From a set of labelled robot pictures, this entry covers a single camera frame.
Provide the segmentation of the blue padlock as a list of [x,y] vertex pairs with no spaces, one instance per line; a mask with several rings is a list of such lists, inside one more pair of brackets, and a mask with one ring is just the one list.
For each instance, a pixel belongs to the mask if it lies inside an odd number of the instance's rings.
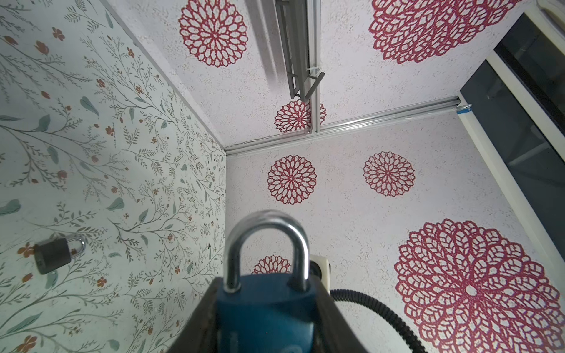
[[[283,232],[294,257],[289,274],[241,275],[241,249],[263,229]],[[309,244],[298,221],[263,210],[240,220],[227,237],[223,287],[216,300],[220,352],[311,352],[316,289],[309,280]]]

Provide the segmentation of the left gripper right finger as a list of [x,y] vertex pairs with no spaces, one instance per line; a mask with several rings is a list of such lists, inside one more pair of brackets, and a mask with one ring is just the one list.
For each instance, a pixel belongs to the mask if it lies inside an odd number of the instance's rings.
[[310,279],[315,290],[315,313],[312,352],[366,353],[329,292],[317,277]]

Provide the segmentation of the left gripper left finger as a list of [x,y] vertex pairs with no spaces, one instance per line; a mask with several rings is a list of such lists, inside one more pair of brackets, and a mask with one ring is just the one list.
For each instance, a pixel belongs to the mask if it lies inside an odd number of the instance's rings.
[[219,352],[216,297],[222,278],[211,283],[167,353]]

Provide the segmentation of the black padlock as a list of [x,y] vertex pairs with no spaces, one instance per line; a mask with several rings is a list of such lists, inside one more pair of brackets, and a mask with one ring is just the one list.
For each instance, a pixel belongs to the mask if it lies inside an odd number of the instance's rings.
[[35,244],[33,250],[38,272],[45,275],[68,265],[81,256],[86,247],[84,235],[63,236]]

